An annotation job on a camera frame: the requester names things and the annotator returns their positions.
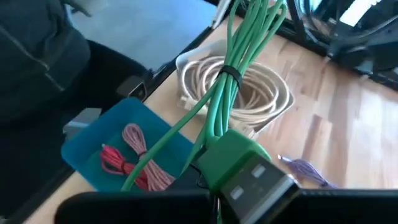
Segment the coiled white cable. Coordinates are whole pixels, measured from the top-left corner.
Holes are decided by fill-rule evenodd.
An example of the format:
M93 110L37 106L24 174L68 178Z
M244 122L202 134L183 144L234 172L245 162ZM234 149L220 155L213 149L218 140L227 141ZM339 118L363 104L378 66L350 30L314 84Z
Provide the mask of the coiled white cable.
M214 84L224 57L213 56L188 62L181 71L180 85L185 106L195 105ZM230 121L258 131L270 118L282 112L289 103L289 88L273 70L254 62L243 76L243 85L231 111ZM200 114L206 114L204 107Z

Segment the wood surface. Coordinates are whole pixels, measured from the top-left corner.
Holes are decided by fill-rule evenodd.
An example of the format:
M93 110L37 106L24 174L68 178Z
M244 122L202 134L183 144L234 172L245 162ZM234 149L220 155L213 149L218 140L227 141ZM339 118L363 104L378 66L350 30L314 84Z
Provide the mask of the wood surface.
M235 19L235 27L241 22ZM203 44L224 39L224 21ZM289 84L295 104L264 131L258 141L275 163L281 154L310 161L330 182L342 188L398 188L398 94L338 68L279 36L262 51L258 62L276 70ZM174 72L145 104L170 125L186 111L177 107ZM191 141L203 126L193 119L181 133ZM313 185L304 182L304 187ZM66 198L93 190L74 173L27 223L52 223Z

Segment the purple wire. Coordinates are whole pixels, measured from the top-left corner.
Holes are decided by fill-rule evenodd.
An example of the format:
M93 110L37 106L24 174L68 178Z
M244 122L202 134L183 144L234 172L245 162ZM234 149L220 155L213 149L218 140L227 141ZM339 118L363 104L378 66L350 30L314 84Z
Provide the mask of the purple wire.
M329 183L319 172L314 168L311 163L303 159L291 160L289 158L278 155L278 159L281 160L287 167L294 172L297 176L311 180L315 182L323 189L336 189L337 186Z

